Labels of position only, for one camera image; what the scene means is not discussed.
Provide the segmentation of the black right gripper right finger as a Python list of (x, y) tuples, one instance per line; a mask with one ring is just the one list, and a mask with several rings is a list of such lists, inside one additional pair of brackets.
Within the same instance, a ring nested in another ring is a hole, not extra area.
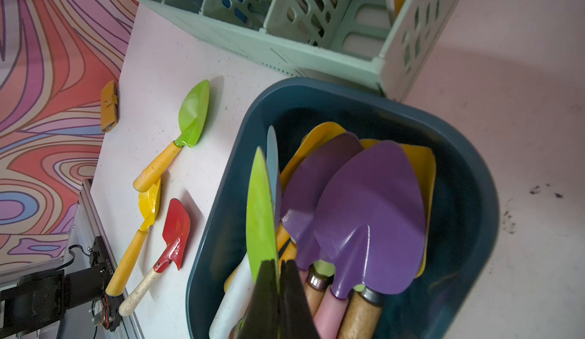
[(280, 338), (320, 339), (295, 261), (284, 261), (280, 267)]

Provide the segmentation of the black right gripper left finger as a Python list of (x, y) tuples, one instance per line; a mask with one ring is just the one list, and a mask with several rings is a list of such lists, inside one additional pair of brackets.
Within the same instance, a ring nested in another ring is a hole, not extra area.
[(237, 338), (278, 338), (278, 283), (276, 262), (263, 261)]

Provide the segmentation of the light blue shovel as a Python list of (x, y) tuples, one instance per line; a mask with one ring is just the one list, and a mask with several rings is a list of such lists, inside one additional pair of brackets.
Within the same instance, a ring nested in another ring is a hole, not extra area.
[(246, 205), (247, 252), (212, 321), (211, 338), (228, 338), (239, 327), (252, 298), (261, 263), (278, 258), (276, 231), (282, 183), (274, 127), (268, 129), (266, 151), (263, 153), (258, 148), (254, 155)]

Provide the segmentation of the light green shovel wooden handle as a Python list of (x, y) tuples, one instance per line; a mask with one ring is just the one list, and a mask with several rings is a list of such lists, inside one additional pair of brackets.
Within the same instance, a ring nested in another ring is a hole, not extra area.
[(304, 289), (309, 311), (316, 322), (333, 322), (343, 319), (350, 306), (348, 296), (363, 298), (365, 286), (348, 264), (337, 266), (316, 261), (308, 271)]

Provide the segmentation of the yellow shovel wooden handle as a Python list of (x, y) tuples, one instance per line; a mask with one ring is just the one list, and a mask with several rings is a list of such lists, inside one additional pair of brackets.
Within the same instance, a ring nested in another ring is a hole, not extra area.
[(368, 140), (342, 171), (350, 188), (341, 223), (336, 270), (348, 264), (365, 286), (351, 297), (340, 338), (371, 338), (386, 296), (404, 292), (422, 275), (436, 177), (429, 148)]

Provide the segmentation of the yellow square shovel yellow handle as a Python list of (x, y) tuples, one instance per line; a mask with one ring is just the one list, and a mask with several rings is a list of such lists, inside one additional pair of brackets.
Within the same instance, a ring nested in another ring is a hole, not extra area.
[[(281, 181), (283, 189), (286, 189), (286, 186), (289, 183), (289, 179), (306, 157), (308, 157), (313, 151), (315, 151), (318, 147), (320, 147), (330, 139), (333, 139), (335, 138), (335, 136), (341, 135), (342, 133), (345, 132), (346, 132), (345, 128), (335, 122), (321, 123), (318, 126), (316, 126), (313, 130), (311, 130), (303, 138), (299, 148), (297, 149), (293, 157), (289, 160), (288, 164), (282, 171)], [(280, 223), (277, 229), (278, 250), (282, 249), (282, 247), (288, 241), (289, 233), (286, 231), (283, 224)], [(226, 279), (223, 286), (224, 293), (227, 292), (238, 269), (239, 266), (236, 267), (236, 269), (234, 269), (230, 276)]]

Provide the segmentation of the purple shovel pink handle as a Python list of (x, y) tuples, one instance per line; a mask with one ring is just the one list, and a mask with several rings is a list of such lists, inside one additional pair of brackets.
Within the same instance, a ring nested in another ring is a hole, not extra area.
[(382, 141), (350, 159), (328, 182), (314, 217), (322, 259), (335, 277), (315, 315), (323, 338), (335, 338), (354, 287), (376, 302), (404, 292), (425, 249), (424, 202), (403, 148)]
[(280, 220), (296, 244), (296, 264), (305, 282), (321, 249), (313, 234), (315, 210), (323, 190), (337, 171), (363, 151), (358, 137), (342, 133), (312, 152), (292, 174), (283, 194)]

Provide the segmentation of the red shovel wooden handle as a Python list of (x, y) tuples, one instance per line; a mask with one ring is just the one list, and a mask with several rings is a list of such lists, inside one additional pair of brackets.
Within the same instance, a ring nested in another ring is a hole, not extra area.
[(190, 236), (190, 227), (191, 218), (181, 201), (177, 198), (171, 199), (162, 232), (162, 237), (167, 244), (166, 249), (137, 288), (122, 302), (118, 310), (121, 316), (130, 316), (135, 311), (151, 285), (172, 262), (178, 270), (181, 269), (184, 251)]

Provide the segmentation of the dark teal storage box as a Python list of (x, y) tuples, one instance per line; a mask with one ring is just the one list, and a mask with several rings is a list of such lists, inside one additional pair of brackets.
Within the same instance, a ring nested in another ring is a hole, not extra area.
[(302, 138), (333, 121), (361, 139), (430, 148), (437, 161), (427, 262), (405, 292), (385, 299), (377, 338), (441, 338), (491, 256), (498, 193), (474, 146), (438, 117), (381, 96), (307, 78), (279, 81), (248, 108), (236, 136), (187, 282), (187, 330), (206, 338), (223, 284), (245, 254), (245, 205), (254, 153), (269, 127), (286, 164)]

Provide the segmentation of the yellow shovel blue handle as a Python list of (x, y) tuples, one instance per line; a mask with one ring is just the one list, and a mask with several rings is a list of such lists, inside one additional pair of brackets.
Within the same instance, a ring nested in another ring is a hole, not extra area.
[(128, 279), (146, 241), (149, 228), (154, 224), (158, 216), (161, 200), (160, 190), (161, 179), (159, 178), (146, 192), (139, 193), (138, 205), (144, 222), (137, 230), (120, 263), (117, 265), (117, 269), (105, 290), (108, 296), (120, 296), (126, 288)]

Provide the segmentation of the green shovel yellow handle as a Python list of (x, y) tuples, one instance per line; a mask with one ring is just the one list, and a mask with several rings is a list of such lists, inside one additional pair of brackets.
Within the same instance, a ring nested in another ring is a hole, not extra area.
[(207, 121), (210, 104), (210, 82), (203, 80), (187, 94), (178, 113), (181, 135), (172, 141), (134, 180), (133, 187), (146, 192), (168, 169), (182, 148), (193, 148), (199, 142)]

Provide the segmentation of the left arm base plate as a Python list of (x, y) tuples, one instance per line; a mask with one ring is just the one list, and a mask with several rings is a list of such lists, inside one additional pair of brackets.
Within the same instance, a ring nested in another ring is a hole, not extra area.
[(72, 273), (61, 266), (23, 276), (15, 287), (1, 291), (1, 337), (21, 337), (65, 318), (66, 312), (86, 303), (101, 305), (97, 324), (115, 331), (123, 319), (123, 296), (106, 294), (114, 268), (105, 240), (97, 236), (89, 254), (90, 267)]

